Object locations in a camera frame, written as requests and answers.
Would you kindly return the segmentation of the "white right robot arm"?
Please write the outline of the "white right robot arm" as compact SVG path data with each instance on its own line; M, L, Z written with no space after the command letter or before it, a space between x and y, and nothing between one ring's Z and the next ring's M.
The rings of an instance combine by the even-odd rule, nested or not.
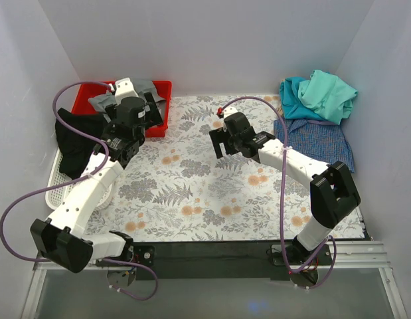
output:
M361 203L349 168L309 158L267 132L255 132L246 116L234 108L219 110L221 128L209 135L216 157L242 154L290 176L310 192L311 219L284 250L289 261L308 264L330 232Z

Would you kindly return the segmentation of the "black floral print t-shirt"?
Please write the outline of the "black floral print t-shirt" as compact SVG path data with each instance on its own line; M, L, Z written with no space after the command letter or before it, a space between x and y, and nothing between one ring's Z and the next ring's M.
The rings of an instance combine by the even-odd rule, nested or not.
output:
M107 124L106 119L99 114L76 115L61 108L58 115L73 128L95 138L101 137ZM86 169L96 143L69 130L58 120L55 122L55 131L58 148L62 154L59 172L71 179L77 179Z

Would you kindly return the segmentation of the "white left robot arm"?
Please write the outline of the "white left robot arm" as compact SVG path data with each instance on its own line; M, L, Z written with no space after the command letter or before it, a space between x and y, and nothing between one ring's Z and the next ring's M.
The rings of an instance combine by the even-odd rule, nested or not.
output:
M94 260L111 258L128 265L134 257L133 239L119 231L85 235L86 224L99 201L123 172L145 141L146 129L162 124L161 115L150 92L144 97L130 94L116 97L117 104L107 108L111 122L96 145L86 166L96 173L84 174L66 199L46 220L36 219L30 232L40 255L78 273Z

